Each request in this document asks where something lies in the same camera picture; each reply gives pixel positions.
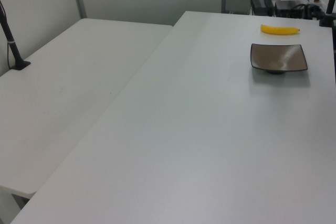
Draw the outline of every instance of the black stand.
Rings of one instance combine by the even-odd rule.
[[[335,17],[332,15],[332,10],[334,8],[335,0],[329,0],[326,14],[322,19],[320,19],[320,26],[332,27],[332,23]]]
[[[21,55],[19,53],[19,50],[17,49],[17,46],[15,44],[15,40],[13,38],[12,32],[10,31],[9,25],[7,23],[7,17],[6,17],[6,13],[5,13],[5,9],[0,1],[0,23],[2,26],[2,29],[4,30],[4,33],[6,35],[7,38],[7,42],[13,52],[13,56],[15,58],[15,66],[12,67],[12,69],[15,70],[22,70],[25,67],[27,67],[30,62],[29,61],[24,61],[21,58]]]

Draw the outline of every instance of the yellow object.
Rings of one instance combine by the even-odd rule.
[[[261,25],[260,30],[267,34],[277,34],[277,35],[297,34],[300,31],[300,29],[296,27],[277,27],[266,25]]]

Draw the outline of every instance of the yellow banana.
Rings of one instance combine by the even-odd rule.
[[[300,29],[296,27],[277,27],[277,26],[261,25],[260,30],[267,34],[290,35],[290,34],[297,34]]]

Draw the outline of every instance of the wire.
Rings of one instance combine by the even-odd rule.
[[[5,14],[5,19],[6,19],[6,21],[7,21],[6,11],[5,11],[4,6],[3,6],[2,3],[1,3],[1,0],[0,0],[0,7],[1,7],[2,11],[4,12],[4,14]]]
[[[306,13],[306,6],[300,6],[299,11],[301,11],[302,8],[303,8],[302,17],[303,17],[303,19],[306,19],[306,15],[305,15],[305,13]]]
[[[305,4],[298,4],[298,5],[294,6],[294,7],[293,7],[292,9],[290,9],[290,10],[294,10],[295,8],[297,8],[297,7],[299,7],[299,6],[302,8],[303,6],[305,6]]]
[[[314,7],[318,7],[318,8],[320,8],[320,6],[318,6],[318,5],[314,5],[314,4],[307,4],[306,6],[307,6],[307,7],[309,7],[309,6],[314,6]]]
[[[8,65],[8,68],[11,70],[12,68],[9,65],[9,43],[8,42],[7,42],[7,65]]]

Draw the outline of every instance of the brown square plate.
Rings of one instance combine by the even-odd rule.
[[[307,70],[301,45],[251,45],[251,65],[270,73]]]

